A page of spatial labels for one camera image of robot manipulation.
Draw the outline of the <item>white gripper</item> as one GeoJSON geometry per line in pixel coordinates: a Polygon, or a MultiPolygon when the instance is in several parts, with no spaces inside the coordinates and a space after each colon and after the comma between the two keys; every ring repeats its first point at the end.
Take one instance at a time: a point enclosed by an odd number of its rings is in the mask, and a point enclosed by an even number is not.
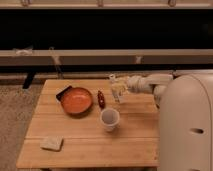
{"type": "Polygon", "coordinates": [[[127,90],[132,93],[139,93],[140,88],[139,88],[139,81],[141,79],[141,76],[135,75],[128,77],[125,81],[127,90]]]}

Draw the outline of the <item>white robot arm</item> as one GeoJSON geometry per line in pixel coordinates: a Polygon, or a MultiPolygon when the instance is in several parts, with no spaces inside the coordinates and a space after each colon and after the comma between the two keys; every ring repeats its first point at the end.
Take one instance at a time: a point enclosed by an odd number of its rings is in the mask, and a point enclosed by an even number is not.
{"type": "Polygon", "coordinates": [[[151,74],[126,80],[159,107],[158,171],[213,171],[213,74],[151,74]]]}

